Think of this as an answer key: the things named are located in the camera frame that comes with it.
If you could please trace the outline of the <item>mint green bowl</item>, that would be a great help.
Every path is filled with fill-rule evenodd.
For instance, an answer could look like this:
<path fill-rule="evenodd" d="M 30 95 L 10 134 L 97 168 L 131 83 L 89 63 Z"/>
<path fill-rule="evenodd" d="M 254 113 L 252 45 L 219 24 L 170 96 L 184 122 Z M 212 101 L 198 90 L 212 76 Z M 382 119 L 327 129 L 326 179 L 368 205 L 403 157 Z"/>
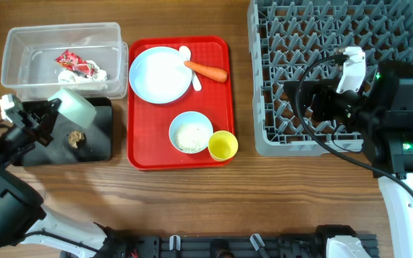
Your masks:
<path fill-rule="evenodd" d="M 61 101 L 57 110 L 59 114 L 82 128 L 89 128 L 92 125 L 97 111 L 82 95 L 63 88 L 48 98 L 49 101 L 55 99 Z"/>

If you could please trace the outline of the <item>white tissue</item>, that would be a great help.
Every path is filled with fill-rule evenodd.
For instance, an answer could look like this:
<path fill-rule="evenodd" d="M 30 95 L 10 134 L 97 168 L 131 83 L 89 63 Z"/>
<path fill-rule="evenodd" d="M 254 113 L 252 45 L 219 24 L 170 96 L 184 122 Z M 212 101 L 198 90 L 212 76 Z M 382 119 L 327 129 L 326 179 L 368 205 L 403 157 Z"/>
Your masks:
<path fill-rule="evenodd" d="M 57 80 L 61 84 L 82 83 L 82 82 L 102 82 L 108 79 L 108 74 L 105 70 L 102 70 L 94 61 L 87 60 L 87 63 L 94 69 L 93 75 L 79 75 L 77 72 L 72 72 L 63 69 L 58 74 Z"/>

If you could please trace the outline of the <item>brown food scrap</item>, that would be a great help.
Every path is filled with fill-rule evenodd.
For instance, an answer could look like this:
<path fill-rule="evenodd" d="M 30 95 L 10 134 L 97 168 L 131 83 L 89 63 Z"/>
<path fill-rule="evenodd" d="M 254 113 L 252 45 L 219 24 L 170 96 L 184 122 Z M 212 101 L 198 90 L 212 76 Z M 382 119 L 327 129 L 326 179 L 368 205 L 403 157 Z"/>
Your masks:
<path fill-rule="evenodd" d="M 68 144 L 72 148 L 79 148 L 85 142 L 85 134 L 80 131 L 72 131 L 68 135 Z"/>

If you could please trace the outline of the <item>red snack wrapper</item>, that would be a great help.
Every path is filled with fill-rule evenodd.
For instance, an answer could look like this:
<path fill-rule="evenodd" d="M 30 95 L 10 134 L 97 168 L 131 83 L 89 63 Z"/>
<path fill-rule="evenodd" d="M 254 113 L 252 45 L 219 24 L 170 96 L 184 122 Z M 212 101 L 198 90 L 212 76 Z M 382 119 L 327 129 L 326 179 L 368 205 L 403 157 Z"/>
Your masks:
<path fill-rule="evenodd" d="M 86 60 L 68 49 L 57 57 L 55 61 L 66 70 L 78 72 L 80 75 L 91 77 L 95 72 L 94 68 Z"/>

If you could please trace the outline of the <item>yellow plastic cup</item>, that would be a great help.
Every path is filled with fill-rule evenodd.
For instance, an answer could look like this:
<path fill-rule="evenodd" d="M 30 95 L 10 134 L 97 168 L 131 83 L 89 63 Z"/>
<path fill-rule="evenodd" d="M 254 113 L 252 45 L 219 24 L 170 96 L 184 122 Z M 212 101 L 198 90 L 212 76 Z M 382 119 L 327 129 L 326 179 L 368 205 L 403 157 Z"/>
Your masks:
<path fill-rule="evenodd" d="M 209 139 L 208 150 L 215 161 L 227 161 L 236 155 L 238 140 L 233 133 L 219 130 Z"/>

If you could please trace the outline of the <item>orange carrot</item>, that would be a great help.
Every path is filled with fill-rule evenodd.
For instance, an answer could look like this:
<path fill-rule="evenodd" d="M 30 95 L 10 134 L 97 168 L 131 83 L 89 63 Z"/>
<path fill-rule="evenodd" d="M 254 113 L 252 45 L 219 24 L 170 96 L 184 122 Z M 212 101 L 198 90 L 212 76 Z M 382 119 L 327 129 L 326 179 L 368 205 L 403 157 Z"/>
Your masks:
<path fill-rule="evenodd" d="M 226 82 L 228 78 L 228 74 L 225 70 L 219 69 L 216 67 L 209 67 L 204 66 L 202 64 L 198 64 L 192 61 L 184 61 L 184 65 L 189 69 L 197 72 L 209 79 L 212 79 L 217 82 Z"/>

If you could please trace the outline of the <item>light blue bowl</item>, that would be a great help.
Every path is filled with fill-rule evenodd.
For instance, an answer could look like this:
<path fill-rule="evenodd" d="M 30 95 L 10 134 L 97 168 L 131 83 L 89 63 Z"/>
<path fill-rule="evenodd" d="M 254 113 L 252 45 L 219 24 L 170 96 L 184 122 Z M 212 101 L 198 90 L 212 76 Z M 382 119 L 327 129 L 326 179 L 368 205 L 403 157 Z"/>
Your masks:
<path fill-rule="evenodd" d="M 172 146 L 186 154 L 202 152 L 213 134 L 213 125 L 202 113 L 186 111 L 177 115 L 168 129 Z"/>

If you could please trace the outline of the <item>white rice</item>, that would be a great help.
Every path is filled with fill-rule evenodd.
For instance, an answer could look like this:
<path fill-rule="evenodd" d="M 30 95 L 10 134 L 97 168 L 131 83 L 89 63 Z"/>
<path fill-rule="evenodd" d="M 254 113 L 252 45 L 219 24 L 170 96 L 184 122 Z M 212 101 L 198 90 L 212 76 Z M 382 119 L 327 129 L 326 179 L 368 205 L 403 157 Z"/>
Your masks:
<path fill-rule="evenodd" d="M 212 132 L 198 123 L 181 124 L 174 133 L 175 146 L 183 153 L 198 153 L 207 146 Z"/>

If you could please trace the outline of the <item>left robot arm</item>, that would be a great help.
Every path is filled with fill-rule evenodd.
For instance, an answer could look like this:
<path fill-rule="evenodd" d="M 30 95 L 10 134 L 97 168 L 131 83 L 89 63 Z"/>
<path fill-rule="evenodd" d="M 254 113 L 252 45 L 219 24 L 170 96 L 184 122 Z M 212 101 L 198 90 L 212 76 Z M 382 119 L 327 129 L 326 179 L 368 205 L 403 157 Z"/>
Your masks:
<path fill-rule="evenodd" d="M 55 97 L 25 107 L 16 96 L 1 98 L 0 120 L 0 248 L 39 244 L 62 251 L 63 257 L 127 257 L 129 243 L 116 230 L 81 223 L 44 205 L 44 199 L 7 167 L 34 150 L 49 145 L 58 115 L 66 115 L 66 99 Z"/>

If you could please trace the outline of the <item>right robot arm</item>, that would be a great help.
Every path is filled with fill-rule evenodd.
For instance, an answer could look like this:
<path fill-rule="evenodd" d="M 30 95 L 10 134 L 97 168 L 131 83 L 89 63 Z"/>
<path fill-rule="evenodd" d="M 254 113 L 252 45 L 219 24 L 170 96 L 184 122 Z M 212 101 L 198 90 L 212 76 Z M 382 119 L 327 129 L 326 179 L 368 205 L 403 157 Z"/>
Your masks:
<path fill-rule="evenodd" d="M 345 161 L 373 171 L 379 180 L 396 257 L 413 257 L 413 64 L 386 60 L 378 64 L 368 96 L 337 93 L 339 80 L 289 81 L 283 85 L 293 112 L 307 108 L 316 122 L 337 120 L 363 138 L 368 163 L 316 142 Z"/>

